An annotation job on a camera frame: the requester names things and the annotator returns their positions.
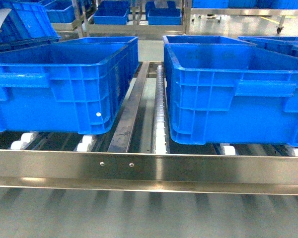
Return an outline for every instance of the crate handle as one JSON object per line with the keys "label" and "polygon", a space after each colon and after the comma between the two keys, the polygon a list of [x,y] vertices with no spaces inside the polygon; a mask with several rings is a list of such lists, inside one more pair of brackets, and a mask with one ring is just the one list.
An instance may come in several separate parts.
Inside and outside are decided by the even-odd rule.
{"label": "crate handle", "polygon": [[2,88],[49,88],[50,80],[46,73],[0,73]]}
{"label": "crate handle", "polygon": [[295,83],[241,80],[236,86],[235,96],[291,97],[295,89]]}

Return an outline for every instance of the wheel caster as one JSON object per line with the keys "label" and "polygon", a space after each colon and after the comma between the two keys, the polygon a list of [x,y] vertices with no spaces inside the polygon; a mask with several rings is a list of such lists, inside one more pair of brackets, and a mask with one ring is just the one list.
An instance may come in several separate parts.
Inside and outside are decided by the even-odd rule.
{"label": "wheel caster", "polygon": [[283,27],[278,27],[277,28],[277,34],[279,35],[281,33],[281,31],[283,30]]}

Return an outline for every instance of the roller conveyor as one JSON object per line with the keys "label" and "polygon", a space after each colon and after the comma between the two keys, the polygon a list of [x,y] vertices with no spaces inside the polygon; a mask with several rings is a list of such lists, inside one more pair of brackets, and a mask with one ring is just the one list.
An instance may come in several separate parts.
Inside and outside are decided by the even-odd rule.
{"label": "roller conveyor", "polygon": [[141,64],[107,134],[0,133],[0,186],[298,195],[298,148],[172,142],[162,73]]}

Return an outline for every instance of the floor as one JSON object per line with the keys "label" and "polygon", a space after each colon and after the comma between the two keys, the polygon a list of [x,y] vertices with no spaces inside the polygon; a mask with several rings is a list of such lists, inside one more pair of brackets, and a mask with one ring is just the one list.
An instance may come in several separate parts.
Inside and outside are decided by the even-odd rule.
{"label": "floor", "polygon": [[[266,18],[228,16],[218,24],[196,16],[191,29],[275,35],[279,17]],[[286,19],[281,35],[298,36],[298,17]],[[163,60],[162,41],[141,40],[139,51],[140,61]],[[144,97],[152,97],[150,89]],[[149,100],[144,105],[152,107]],[[298,238],[298,196],[0,188],[0,238],[6,237]]]}

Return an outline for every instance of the metal rack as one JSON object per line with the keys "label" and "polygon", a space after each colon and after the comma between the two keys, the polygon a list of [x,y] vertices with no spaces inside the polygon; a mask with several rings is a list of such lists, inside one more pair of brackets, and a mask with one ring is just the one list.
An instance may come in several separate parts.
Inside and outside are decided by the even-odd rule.
{"label": "metal rack", "polygon": [[[91,11],[97,9],[99,0],[94,0],[93,8]],[[72,0],[72,3],[77,6],[77,0]],[[181,35],[190,34],[190,22],[193,14],[198,15],[244,15],[244,16],[266,16],[266,15],[280,15],[280,24],[277,27],[277,33],[280,34],[284,28],[283,24],[286,16],[298,16],[298,10],[279,10],[279,9],[247,9],[247,8],[225,8],[225,9],[212,9],[212,8],[192,8],[192,0],[181,0],[180,9],[182,10],[182,25],[179,26],[167,26],[167,25],[141,25],[141,18],[144,14],[142,4],[139,7],[131,7],[133,24],[132,25],[95,25],[93,24],[93,18],[91,11],[83,11],[83,15],[80,16],[77,7],[75,8],[76,20],[72,23],[60,24],[54,23],[53,27],[58,32],[72,32],[74,29],[78,29],[79,37],[83,37],[82,22],[85,19],[85,26],[87,35],[89,34],[121,34],[121,35]]]}
{"label": "metal rack", "polygon": [[[141,64],[113,129],[94,137],[89,152],[76,151],[83,141],[76,133],[39,133],[23,150],[9,149],[21,132],[0,133],[0,186],[298,195],[298,157],[289,156],[291,148],[230,145],[239,155],[226,155],[228,145],[169,140],[162,73],[161,62]],[[150,120],[155,123],[143,131],[152,151],[135,153],[144,127],[142,94],[152,80],[156,95]]]}

